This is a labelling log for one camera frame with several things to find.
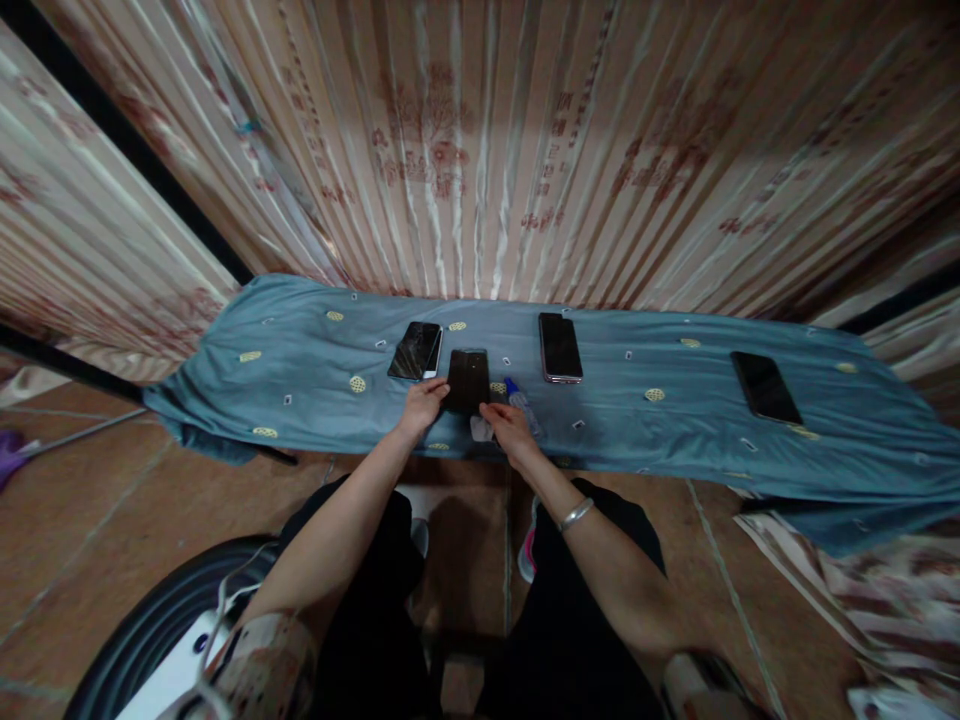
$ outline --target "blue bedsheet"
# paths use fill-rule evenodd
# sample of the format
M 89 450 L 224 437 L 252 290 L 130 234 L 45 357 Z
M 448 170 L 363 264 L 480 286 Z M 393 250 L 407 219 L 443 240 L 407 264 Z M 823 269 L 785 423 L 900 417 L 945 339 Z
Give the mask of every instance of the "blue bedsheet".
M 544 311 L 574 321 L 582 384 L 543 380 Z M 485 348 L 491 382 L 510 376 L 520 384 L 545 430 L 541 445 L 560 466 L 834 501 L 787 518 L 834 555 L 917 530 L 960 505 L 960 432 L 942 425 L 857 336 L 803 325 L 380 297 L 267 275 L 223 311 L 194 357 L 146 389 L 146 403 L 188 427 L 194 446 L 199 430 L 366 453 L 400 417 L 409 385 L 387 368 L 413 320 L 444 327 L 441 373 L 451 350 Z M 803 427 L 751 414 L 733 350 L 776 359 Z M 495 446 L 472 440 L 466 418 L 448 413 L 418 452 L 502 459 Z

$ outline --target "tiled floor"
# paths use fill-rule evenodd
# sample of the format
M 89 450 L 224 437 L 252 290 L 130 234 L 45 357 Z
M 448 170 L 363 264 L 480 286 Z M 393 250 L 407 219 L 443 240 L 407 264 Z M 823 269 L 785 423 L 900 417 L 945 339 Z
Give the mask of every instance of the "tiled floor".
M 0 411 L 0 429 L 49 442 L 130 409 L 69 384 Z M 217 542 L 278 530 L 325 477 L 360 458 L 301 460 L 232 468 L 176 447 L 143 416 L 22 468 L 0 494 L 0 717 L 60 717 L 100 645 L 158 580 Z M 851 716 L 851 651 L 734 524 L 733 493 L 581 474 L 644 507 L 671 580 L 768 707 L 796 720 Z M 522 479 L 505 465 L 415 458 L 400 487 L 430 520 L 414 619 L 428 631 L 509 632 L 528 587 L 516 567 L 530 520 Z M 482 677 L 469 662 L 449 664 L 444 707 L 469 712 Z

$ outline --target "white cable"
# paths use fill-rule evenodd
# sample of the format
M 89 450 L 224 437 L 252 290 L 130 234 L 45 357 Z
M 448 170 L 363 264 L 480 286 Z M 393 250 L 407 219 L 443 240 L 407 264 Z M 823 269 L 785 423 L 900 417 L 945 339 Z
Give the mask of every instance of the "white cable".
M 233 710 L 227 704 L 227 701 L 223 699 L 223 696 L 220 694 L 220 692 L 213 687 L 213 685 L 207 682 L 206 678 L 204 677 L 204 672 L 207 669 L 207 661 L 210 657 L 210 650 L 213 648 L 214 640 L 217 637 L 217 633 L 220 631 L 220 625 L 223 624 L 223 619 L 226 617 L 227 613 L 233 609 L 234 603 L 236 603 L 237 599 L 241 595 L 257 590 L 261 585 L 261 583 L 248 585 L 245 588 L 237 590 L 228 599 L 227 583 L 230 582 L 230 580 L 232 580 L 236 575 L 246 570 L 258 557 L 260 557 L 260 553 L 263 552 L 265 548 L 276 544 L 277 541 L 272 540 L 261 545 L 260 548 L 253 554 L 253 557 L 221 580 L 220 587 L 217 588 L 217 619 L 213 623 L 213 630 L 210 631 L 209 639 L 207 640 L 207 644 L 203 648 L 203 654 L 200 657 L 200 667 L 197 668 L 197 682 L 194 685 L 194 690 L 200 693 L 203 699 L 206 700 L 211 707 L 213 707 L 214 711 L 217 713 L 217 717 L 220 720 L 233 720 L 234 715 Z

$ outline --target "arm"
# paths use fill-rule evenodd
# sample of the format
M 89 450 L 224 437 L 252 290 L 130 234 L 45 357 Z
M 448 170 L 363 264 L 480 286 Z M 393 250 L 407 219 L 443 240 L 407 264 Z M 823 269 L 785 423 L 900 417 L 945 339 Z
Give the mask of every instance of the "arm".
M 554 522 L 585 499 L 537 447 L 521 410 L 481 406 L 510 464 L 540 498 Z M 590 593 L 654 687 L 667 661 L 691 647 L 709 649 L 697 616 L 637 545 L 596 508 L 563 533 Z
M 304 525 L 237 626 L 280 610 L 307 611 L 318 645 L 360 567 L 407 458 L 450 392 L 446 378 L 414 385 L 403 417 Z

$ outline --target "spray bottle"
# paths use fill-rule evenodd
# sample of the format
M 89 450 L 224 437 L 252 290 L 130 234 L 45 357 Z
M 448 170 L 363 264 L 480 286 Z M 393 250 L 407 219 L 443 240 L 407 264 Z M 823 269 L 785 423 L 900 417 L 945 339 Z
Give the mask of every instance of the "spray bottle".
M 533 408 L 530 407 L 527 396 L 520 392 L 520 388 L 517 387 L 517 384 L 510 378 L 504 378 L 503 381 L 507 385 L 507 402 L 513 405 L 513 407 L 523 410 L 523 414 L 527 416 L 527 425 L 530 427 L 530 434 L 534 437 L 543 435 L 543 429 L 533 414 Z

